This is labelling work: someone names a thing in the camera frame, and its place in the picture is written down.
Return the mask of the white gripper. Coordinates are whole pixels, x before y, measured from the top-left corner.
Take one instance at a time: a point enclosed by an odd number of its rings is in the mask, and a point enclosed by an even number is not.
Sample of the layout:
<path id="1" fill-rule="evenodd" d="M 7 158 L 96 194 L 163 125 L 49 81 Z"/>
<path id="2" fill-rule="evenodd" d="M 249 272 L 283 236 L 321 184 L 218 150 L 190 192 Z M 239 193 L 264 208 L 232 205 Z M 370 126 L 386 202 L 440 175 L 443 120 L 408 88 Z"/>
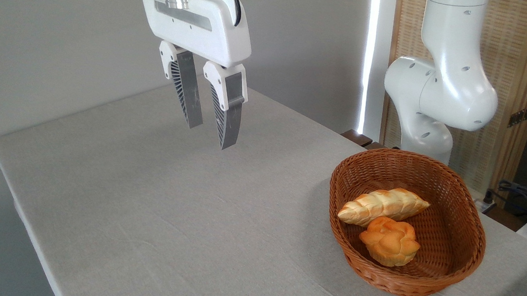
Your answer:
<path id="1" fill-rule="evenodd" d="M 169 8 L 165 0 L 142 1 L 150 29 L 162 39 L 164 74 L 174 83 L 189 128 L 203 123 L 193 54 L 209 60 L 203 73 L 211 86 L 220 148 L 231 147 L 238 139 L 242 105 L 249 98 L 246 69 L 239 65 L 251 55 L 245 12 L 235 26 L 234 0 L 188 0 L 183 10 Z"/>

